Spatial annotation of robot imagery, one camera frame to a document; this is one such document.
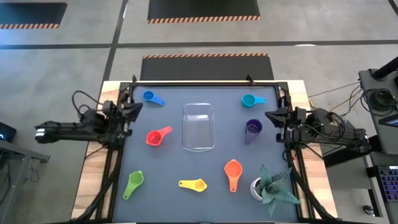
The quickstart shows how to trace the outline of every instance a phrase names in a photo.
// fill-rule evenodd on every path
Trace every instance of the concrete floor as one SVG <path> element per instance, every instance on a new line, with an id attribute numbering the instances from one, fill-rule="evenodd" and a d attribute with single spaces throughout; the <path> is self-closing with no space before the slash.
<path id="1" fill-rule="evenodd" d="M 0 45 L 112 42 L 121 0 L 68 2 L 59 29 L 0 30 Z M 387 0 L 258 2 L 261 21 L 149 25 L 148 0 L 131 0 L 119 42 L 398 39 L 398 16 Z M 109 79 L 130 80 L 132 75 L 139 76 L 143 55 L 250 52 L 269 53 L 276 80 L 304 80 L 308 94 L 312 95 L 355 82 L 359 70 L 380 67 L 396 57 L 398 45 L 117 49 Z M 51 154 L 48 164 L 37 166 L 40 181 L 23 186 L 14 212 L 16 223 L 60 222 L 70 218 L 86 143 L 37 144 L 34 126 L 47 120 L 77 121 L 70 97 L 75 90 L 98 96 L 108 54 L 109 49 L 0 50 L 0 94 L 7 96 L 0 99 L 0 121 L 18 129 L 16 144 Z M 316 96 L 312 101 L 328 109 L 347 99 L 354 87 Z M 77 103 L 83 102 L 91 103 L 83 97 Z M 344 113 L 347 107 L 344 105 L 336 112 Z M 375 134 L 371 117 L 362 107 L 355 106 L 349 120 L 357 128 L 366 128 L 370 136 Z M 367 192 L 355 185 L 364 181 L 362 171 L 361 159 L 328 169 L 339 217 L 387 223 L 386 219 L 373 219 L 361 211 L 360 206 L 368 203 L 369 198 Z"/>

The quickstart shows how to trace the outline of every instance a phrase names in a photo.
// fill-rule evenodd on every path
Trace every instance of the yellow measuring cup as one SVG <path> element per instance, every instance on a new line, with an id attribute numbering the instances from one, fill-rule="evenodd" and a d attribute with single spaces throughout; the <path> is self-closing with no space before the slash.
<path id="1" fill-rule="evenodd" d="M 180 187 L 202 192 L 207 188 L 207 184 L 202 179 L 197 180 L 180 180 L 178 183 Z"/>

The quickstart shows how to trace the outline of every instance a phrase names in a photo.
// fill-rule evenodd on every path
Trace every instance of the wooden table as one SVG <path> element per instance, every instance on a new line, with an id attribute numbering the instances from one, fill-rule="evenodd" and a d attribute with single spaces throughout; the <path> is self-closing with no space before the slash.
<path id="1" fill-rule="evenodd" d="M 119 86 L 122 81 L 108 81 L 104 82 L 101 95 L 99 97 L 100 102 L 104 102 L 105 100 L 112 100 L 117 102 L 119 95 Z M 287 82 L 289 85 L 289 93 L 292 98 L 292 106 L 293 108 L 298 106 L 300 108 L 311 110 L 310 104 L 308 102 L 307 91 L 305 89 L 303 80 L 288 80 L 288 81 L 268 81 L 268 82 Z M 96 142 L 90 142 L 88 144 L 87 154 L 95 151 L 100 148 Z M 318 144 L 310 144 L 315 151 L 317 151 L 320 155 L 322 155 L 320 146 Z M 83 170 L 81 172 L 80 183 L 78 186 L 75 204 L 73 206 L 72 218 L 77 218 L 81 215 L 86 207 L 92 202 L 96 194 L 98 193 L 101 181 L 104 172 L 104 165 L 106 159 L 106 149 L 102 149 L 98 151 L 96 154 L 93 154 L 85 161 L 83 165 Z M 312 151 L 308 149 L 302 150 L 304 166 L 307 172 L 308 184 L 310 186 L 311 191 L 316 196 L 318 201 L 326 208 L 326 210 L 337 217 L 335 202 L 333 200 L 333 195 L 331 193 L 331 188 L 328 180 L 328 174 L 326 173 L 325 164 L 323 161 L 317 157 Z M 295 161 L 295 166 L 297 169 L 298 161 Z M 103 216 L 105 216 L 108 212 L 108 204 L 109 204 L 109 196 L 110 190 L 107 192 L 104 202 L 103 208 Z M 306 199 L 301 190 L 299 190 L 300 200 L 302 202 L 302 211 L 303 217 L 307 218 L 308 209 L 306 204 Z"/>

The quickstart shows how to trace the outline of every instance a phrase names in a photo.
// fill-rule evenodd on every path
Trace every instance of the clear plastic container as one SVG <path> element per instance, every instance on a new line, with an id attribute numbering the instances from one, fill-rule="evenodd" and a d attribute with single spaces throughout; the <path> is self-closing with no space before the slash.
<path id="1" fill-rule="evenodd" d="M 188 103 L 183 107 L 182 146 L 192 152 L 210 150 L 215 145 L 215 118 L 209 103 Z"/>

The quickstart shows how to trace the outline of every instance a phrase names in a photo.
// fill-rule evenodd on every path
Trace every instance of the measuring cup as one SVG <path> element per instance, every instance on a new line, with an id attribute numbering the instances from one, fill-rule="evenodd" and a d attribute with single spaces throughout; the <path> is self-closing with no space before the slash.
<path id="1" fill-rule="evenodd" d="M 162 144 L 163 137 L 171 131 L 173 131 L 173 129 L 170 126 L 160 130 L 151 131 L 147 135 L 146 143 L 150 146 L 159 146 Z"/>
<path id="2" fill-rule="evenodd" d="M 124 199 L 124 200 L 128 200 L 129 197 L 130 197 L 130 195 L 131 195 L 131 193 L 132 193 L 138 186 L 140 186 L 140 185 L 143 183 L 143 181 L 144 181 L 144 176 L 143 176 L 141 170 L 132 172 L 132 173 L 129 175 L 129 182 L 127 183 L 127 187 L 126 187 L 126 189 L 124 190 L 123 199 Z"/>
<path id="3" fill-rule="evenodd" d="M 153 102 L 157 103 L 160 106 L 164 106 L 164 100 L 162 100 L 160 97 L 155 95 L 153 91 L 145 91 L 144 94 L 142 95 L 144 97 L 144 100 L 146 102 Z"/>
<path id="4" fill-rule="evenodd" d="M 262 124 L 258 119 L 251 119 L 246 123 L 246 137 L 244 138 L 245 144 L 250 144 L 250 142 L 259 135 L 262 130 Z"/>
<path id="5" fill-rule="evenodd" d="M 243 172 L 242 165 L 233 159 L 225 165 L 224 170 L 229 179 L 229 191 L 236 192 L 238 189 L 238 180 Z"/>
<path id="6" fill-rule="evenodd" d="M 247 94 L 242 97 L 242 104 L 245 108 L 250 108 L 258 103 L 267 103 L 266 99 Z"/>
<path id="7" fill-rule="evenodd" d="M 180 187 L 202 192 L 207 188 L 207 184 L 202 179 L 197 180 L 180 180 L 178 183 Z"/>

